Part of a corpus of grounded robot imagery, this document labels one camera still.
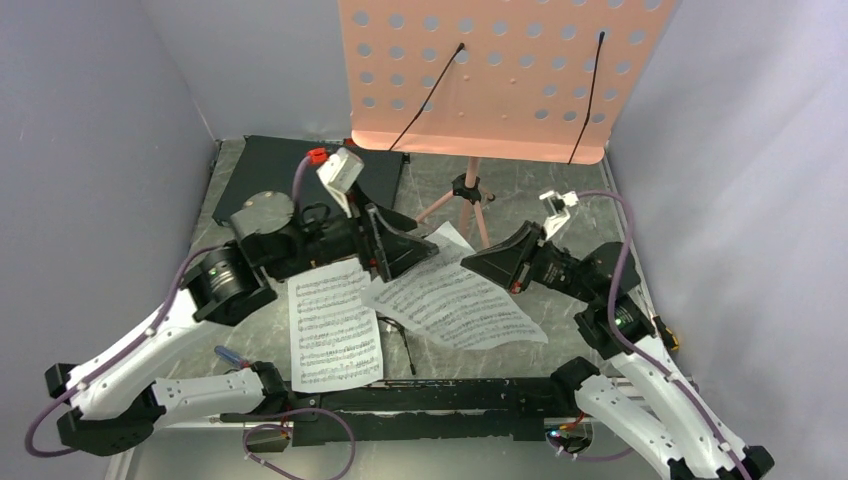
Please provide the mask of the pink perforated music stand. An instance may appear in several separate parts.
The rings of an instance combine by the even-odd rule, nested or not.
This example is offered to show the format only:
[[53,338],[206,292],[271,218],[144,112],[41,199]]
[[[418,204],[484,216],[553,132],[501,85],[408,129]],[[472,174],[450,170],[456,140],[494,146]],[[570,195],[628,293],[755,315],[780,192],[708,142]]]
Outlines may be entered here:
[[594,164],[676,3],[342,1],[360,147]]

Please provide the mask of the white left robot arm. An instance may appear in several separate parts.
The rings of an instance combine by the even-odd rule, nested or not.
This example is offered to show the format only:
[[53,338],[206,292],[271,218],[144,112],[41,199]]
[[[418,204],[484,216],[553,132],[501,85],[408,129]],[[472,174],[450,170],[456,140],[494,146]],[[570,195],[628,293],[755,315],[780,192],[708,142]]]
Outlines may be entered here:
[[48,392],[67,406],[56,421],[62,452],[107,457],[164,427],[217,414],[279,417],[291,394],[269,362],[194,379],[168,380],[165,372],[192,343],[274,302],[275,282],[346,259],[388,282],[436,255],[413,219],[358,188],[345,198],[349,213],[305,220],[286,194],[252,196],[230,219],[233,239],[188,257],[148,318],[91,360],[50,367]]

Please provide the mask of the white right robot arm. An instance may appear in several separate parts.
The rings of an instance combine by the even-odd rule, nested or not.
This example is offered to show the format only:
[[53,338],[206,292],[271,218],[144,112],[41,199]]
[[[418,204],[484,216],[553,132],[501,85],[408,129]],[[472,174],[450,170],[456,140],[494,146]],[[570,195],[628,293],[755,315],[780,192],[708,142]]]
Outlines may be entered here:
[[706,405],[682,375],[654,323],[629,292],[640,277],[623,242],[582,259],[525,222],[504,242],[464,258],[462,266],[517,294],[538,283],[586,304],[574,320],[584,341],[643,398],[630,399],[589,360],[576,357],[551,374],[557,411],[603,423],[663,479],[762,479],[775,461],[749,445]]

